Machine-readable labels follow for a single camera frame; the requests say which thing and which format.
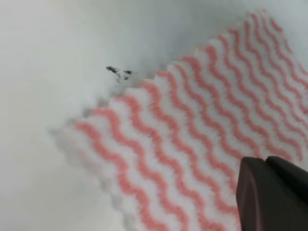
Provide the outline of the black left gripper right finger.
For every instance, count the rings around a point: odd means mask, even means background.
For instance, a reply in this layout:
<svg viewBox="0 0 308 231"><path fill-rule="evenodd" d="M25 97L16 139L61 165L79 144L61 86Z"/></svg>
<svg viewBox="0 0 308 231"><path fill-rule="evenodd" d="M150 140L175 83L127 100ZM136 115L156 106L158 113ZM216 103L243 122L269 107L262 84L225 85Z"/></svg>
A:
<svg viewBox="0 0 308 231"><path fill-rule="evenodd" d="M277 156L269 156L266 163L282 182L308 204L308 172Z"/></svg>

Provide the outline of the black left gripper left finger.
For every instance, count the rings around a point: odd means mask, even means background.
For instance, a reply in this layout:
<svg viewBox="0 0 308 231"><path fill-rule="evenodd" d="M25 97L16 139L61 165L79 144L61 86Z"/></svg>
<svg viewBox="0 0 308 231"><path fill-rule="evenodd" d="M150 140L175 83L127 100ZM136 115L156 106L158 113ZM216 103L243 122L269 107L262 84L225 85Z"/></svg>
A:
<svg viewBox="0 0 308 231"><path fill-rule="evenodd" d="M262 160L241 160L236 202L243 231L306 231L308 205Z"/></svg>

